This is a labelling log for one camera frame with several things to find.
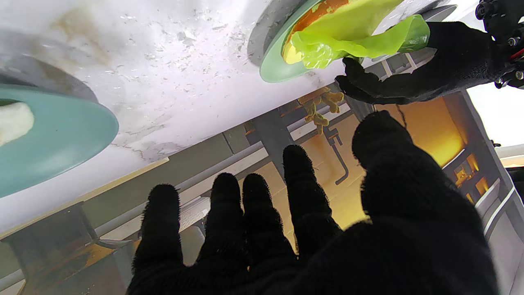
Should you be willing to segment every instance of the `black glove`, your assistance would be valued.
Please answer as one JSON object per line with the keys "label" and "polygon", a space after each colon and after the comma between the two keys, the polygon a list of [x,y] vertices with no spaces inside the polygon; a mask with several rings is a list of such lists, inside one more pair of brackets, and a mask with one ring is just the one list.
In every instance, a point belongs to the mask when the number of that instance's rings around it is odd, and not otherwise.
{"label": "black glove", "polygon": [[459,22],[428,25],[428,47],[437,53],[426,65],[381,82],[375,74],[365,73],[356,60],[344,58],[346,76],[336,77],[340,89],[371,104],[408,104],[494,82],[513,70],[489,34]]}
{"label": "black glove", "polygon": [[284,236],[264,178],[249,174],[241,198],[235,176],[222,173],[211,190],[211,210],[199,257],[193,266],[185,266],[178,234],[179,195],[171,185],[158,185],[144,211],[142,240],[127,294],[195,294],[202,290],[275,293],[283,282],[291,280],[342,230],[331,217],[328,200],[304,149],[288,146],[283,163],[298,256]]}

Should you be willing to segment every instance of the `countertop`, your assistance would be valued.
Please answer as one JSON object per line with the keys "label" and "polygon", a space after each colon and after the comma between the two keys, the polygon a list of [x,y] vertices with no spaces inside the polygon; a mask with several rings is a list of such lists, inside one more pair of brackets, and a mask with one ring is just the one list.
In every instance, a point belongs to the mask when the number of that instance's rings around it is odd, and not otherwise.
{"label": "countertop", "polygon": [[[333,82],[341,62],[283,83],[259,76],[270,36],[303,2],[3,0],[0,75],[97,101],[120,130],[86,163],[1,198],[0,233]],[[405,0],[377,33],[432,2]],[[476,2],[451,1],[449,19]]]}

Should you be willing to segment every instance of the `stain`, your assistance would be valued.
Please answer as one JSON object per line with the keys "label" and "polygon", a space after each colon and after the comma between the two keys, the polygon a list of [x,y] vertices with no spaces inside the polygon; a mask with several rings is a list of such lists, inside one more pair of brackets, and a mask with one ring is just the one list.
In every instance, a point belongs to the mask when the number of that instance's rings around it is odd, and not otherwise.
{"label": "stain", "polygon": [[185,32],[178,32],[177,33],[177,38],[178,38],[178,41],[182,41],[182,43],[184,43],[184,45],[186,46],[193,46],[193,42],[195,42],[196,40],[189,37]]}
{"label": "stain", "polygon": [[101,32],[96,28],[86,6],[79,6],[64,13],[49,26],[49,29],[62,31],[68,43],[75,39],[84,39],[91,48],[93,57],[99,63],[109,66],[108,50],[100,45]]}
{"label": "stain", "polygon": [[223,26],[220,26],[220,27],[214,27],[212,28],[213,31],[216,31],[216,30],[221,30],[221,29],[224,29],[227,27],[227,24],[223,25]]}

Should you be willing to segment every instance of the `wall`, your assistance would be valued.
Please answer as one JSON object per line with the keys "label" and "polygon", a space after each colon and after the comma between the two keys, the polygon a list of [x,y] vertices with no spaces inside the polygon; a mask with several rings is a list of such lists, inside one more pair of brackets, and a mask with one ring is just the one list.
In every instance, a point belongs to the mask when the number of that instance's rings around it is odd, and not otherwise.
{"label": "wall", "polygon": [[[379,107],[401,121],[401,116],[395,106]],[[413,103],[402,106],[406,115],[408,131],[416,145],[430,153],[441,165],[454,158],[464,147],[461,135],[451,119],[443,99],[430,102]],[[360,199],[360,185],[364,170],[353,157],[351,141],[358,126],[358,120],[351,116],[334,127],[338,129],[343,145],[336,145],[350,175],[340,185],[335,185],[343,174],[339,160],[324,136],[314,136],[302,143],[313,162],[319,183],[324,188],[333,209],[333,218],[342,228],[364,219]],[[286,186],[273,163],[269,163],[255,171],[266,179],[272,193],[273,204],[281,214],[284,234],[294,245],[293,226],[289,213]]]}

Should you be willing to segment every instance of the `teal plate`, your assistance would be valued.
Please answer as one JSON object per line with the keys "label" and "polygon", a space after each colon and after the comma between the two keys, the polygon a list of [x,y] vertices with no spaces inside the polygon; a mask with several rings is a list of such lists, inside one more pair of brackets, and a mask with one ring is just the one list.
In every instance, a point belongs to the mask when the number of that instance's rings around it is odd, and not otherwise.
{"label": "teal plate", "polygon": [[291,29],[293,29],[295,23],[298,22],[298,20],[306,12],[308,12],[308,10],[322,1],[323,0],[307,1],[288,18],[286,23],[284,23],[282,29],[278,31],[275,38],[269,45],[262,60],[262,64],[260,65],[260,76],[262,77],[262,80],[268,83],[284,82],[299,77],[310,71],[310,69],[306,69],[304,64],[301,62],[288,65],[282,57],[282,49],[284,47],[284,42],[291,32]]}
{"label": "teal plate", "polygon": [[0,197],[82,164],[106,148],[118,132],[110,110],[65,94],[0,85],[0,103],[9,101],[26,103],[35,124],[26,135],[0,146]]}

